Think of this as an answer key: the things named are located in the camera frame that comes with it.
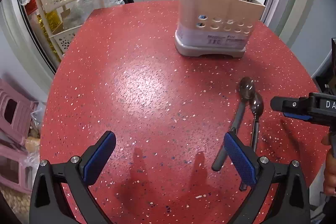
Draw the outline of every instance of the pink chair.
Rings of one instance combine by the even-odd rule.
[[[35,104],[0,79],[0,129],[11,139],[25,144]]]
[[[0,183],[22,193],[32,192],[32,169],[24,166],[27,153],[0,139]]]

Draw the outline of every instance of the pink stool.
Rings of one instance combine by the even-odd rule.
[[[13,150],[0,140],[0,182],[14,190],[31,194],[32,169],[24,166],[27,153]]]
[[[0,79],[0,129],[20,145],[25,144],[33,111],[33,101]]]

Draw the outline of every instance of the utensil holder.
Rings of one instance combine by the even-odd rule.
[[[175,46],[186,56],[240,58],[264,9],[256,0],[180,0]]]

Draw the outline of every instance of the utensil holder base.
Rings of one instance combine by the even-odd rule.
[[[221,47],[187,46],[182,44],[176,32],[175,32],[175,47],[179,52],[179,54],[190,57],[199,57],[204,54],[223,54],[232,56],[233,58],[242,58],[246,51],[246,47],[244,47],[242,50],[236,50]]]

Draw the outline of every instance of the barcode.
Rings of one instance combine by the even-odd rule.
[[[208,44],[221,45],[222,44],[222,39],[208,39]]]

